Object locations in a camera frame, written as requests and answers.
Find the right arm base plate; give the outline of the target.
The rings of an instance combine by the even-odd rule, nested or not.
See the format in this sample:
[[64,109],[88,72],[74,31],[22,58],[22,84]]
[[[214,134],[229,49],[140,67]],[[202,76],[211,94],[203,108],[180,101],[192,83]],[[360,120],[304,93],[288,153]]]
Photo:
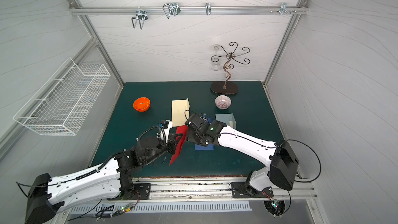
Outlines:
[[233,199],[271,199],[274,197],[273,189],[271,187],[264,188],[262,191],[257,191],[244,182],[231,182],[229,183],[229,191],[232,193]]

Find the light blue envelope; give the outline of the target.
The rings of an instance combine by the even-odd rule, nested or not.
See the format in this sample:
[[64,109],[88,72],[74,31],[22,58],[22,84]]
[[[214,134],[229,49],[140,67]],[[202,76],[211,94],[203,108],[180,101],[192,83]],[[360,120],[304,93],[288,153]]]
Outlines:
[[230,114],[216,114],[216,120],[223,122],[233,129],[236,129],[236,120],[232,113]]

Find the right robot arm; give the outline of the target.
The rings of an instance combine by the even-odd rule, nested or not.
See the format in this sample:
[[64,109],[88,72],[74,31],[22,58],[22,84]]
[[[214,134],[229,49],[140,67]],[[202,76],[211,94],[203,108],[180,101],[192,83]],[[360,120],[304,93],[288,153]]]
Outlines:
[[208,123],[196,114],[191,115],[185,125],[188,127],[187,142],[203,147],[213,144],[231,148],[260,161],[264,167],[249,174],[249,188],[262,191],[274,185],[286,191],[293,189],[299,159],[288,142],[278,145],[257,139],[221,121]]

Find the red envelope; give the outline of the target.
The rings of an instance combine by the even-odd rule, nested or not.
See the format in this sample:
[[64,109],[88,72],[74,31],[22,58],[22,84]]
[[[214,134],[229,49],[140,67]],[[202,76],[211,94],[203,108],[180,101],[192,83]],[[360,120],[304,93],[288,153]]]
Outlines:
[[185,143],[186,140],[186,136],[187,136],[187,131],[188,131],[188,127],[186,125],[182,125],[180,127],[177,127],[177,134],[182,134],[181,139],[179,140],[177,146],[176,146],[176,150],[175,153],[172,155],[169,166],[171,166],[176,159],[179,157],[183,144]]

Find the cream envelope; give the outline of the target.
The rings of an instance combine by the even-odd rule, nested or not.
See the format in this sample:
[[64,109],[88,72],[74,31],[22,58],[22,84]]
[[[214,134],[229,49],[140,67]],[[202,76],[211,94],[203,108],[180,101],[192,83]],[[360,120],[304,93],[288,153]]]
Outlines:
[[172,101],[172,123],[173,127],[184,125],[187,120],[186,110],[190,109],[189,100],[173,100]]

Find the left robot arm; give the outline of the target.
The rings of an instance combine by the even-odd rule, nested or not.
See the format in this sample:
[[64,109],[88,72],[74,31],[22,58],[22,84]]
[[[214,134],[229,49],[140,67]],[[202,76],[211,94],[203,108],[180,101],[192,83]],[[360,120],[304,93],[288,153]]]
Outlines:
[[170,134],[164,143],[158,136],[146,137],[129,150],[116,152],[102,164],[68,175],[39,175],[27,194],[27,224],[43,224],[57,213],[102,199],[128,199],[135,186],[133,174],[165,153],[174,154],[183,134]]

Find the dark blue envelope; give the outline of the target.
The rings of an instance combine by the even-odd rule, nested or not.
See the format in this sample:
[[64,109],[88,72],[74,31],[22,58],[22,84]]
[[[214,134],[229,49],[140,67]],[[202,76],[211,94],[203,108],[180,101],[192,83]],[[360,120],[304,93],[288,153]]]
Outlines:
[[210,127],[210,123],[200,118],[198,126],[195,127],[195,150],[214,150],[215,146],[212,143],[212,138],[206,134]]

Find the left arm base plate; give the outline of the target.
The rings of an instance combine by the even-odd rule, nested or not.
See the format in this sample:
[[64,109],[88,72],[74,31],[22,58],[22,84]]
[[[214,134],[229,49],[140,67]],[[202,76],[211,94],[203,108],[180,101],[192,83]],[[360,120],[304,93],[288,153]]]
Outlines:
[[118,200],[148,200],[151,191],[150,183],[135,183],[121,189]]

